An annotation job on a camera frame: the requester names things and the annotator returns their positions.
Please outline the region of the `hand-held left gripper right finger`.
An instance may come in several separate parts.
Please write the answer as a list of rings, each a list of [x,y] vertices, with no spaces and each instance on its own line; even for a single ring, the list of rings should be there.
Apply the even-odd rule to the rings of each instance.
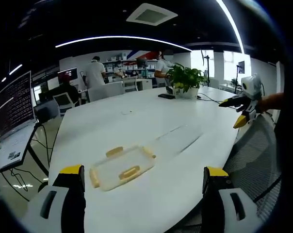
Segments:
[[[203,233],[255,233],[262,226],[256,204],[221,168],[204,167],[202,195]]]

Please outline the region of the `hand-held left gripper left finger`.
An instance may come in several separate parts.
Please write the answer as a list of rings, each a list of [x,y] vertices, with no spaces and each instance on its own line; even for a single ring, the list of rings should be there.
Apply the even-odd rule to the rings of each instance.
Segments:
[[[30,233],[83,233],[86,200],[84,166],[62,169],[28,203],[22,224]]]

